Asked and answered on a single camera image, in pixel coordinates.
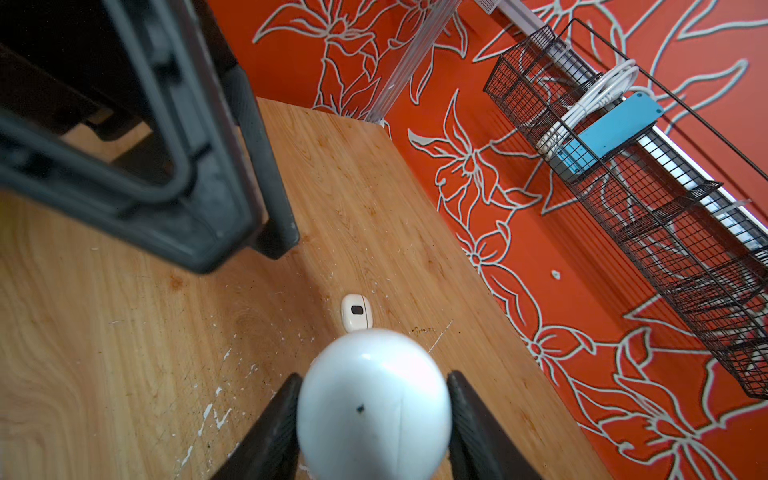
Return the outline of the white earbud charging case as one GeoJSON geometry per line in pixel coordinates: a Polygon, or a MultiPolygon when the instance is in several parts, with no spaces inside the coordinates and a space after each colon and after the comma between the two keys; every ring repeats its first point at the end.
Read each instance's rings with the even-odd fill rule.
{"type": "Polygon", "coordinates": [[[348,294],[341,302],[342,326],[346,333],[373,328],[370,301],[361,294],[348,294]]]}

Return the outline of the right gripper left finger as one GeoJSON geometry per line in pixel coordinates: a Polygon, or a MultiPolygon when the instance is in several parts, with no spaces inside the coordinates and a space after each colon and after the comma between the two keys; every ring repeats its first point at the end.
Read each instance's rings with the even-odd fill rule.
{"type": "Polygon", "coordinates": [[[296,424],[302,377],[287,377],[240,445],[212,479],[294,479],[300,453],[296,424]]]}

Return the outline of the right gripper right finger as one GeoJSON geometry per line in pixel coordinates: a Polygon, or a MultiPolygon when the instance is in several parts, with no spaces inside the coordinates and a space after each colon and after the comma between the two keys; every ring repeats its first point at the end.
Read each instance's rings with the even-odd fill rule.
{"type": "Polygon", "coordinates": [[[460,371],[447,376],[454,479],[541,479],[460,371]]]}

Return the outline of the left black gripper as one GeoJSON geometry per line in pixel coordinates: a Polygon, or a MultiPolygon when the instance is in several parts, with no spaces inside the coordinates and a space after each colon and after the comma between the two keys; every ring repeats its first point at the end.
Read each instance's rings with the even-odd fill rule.
{"type": "Polygon", "coordinates": [[[215,270],[264,226],[204,1],[5,1],[1,184],[166,261],[215,270]]]}

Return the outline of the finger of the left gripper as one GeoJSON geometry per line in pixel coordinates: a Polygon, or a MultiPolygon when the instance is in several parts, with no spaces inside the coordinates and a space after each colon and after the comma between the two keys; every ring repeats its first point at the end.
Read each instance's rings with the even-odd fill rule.
{"type": "Polygon", "coordinates": [[[234,66],[224,74],[222,86],[234,120],[243,135],[268,214],[268,220],[251,246],[262,255],[278,260],[300,241],[294,213],[245,71],[240,66],[234,66]]]}

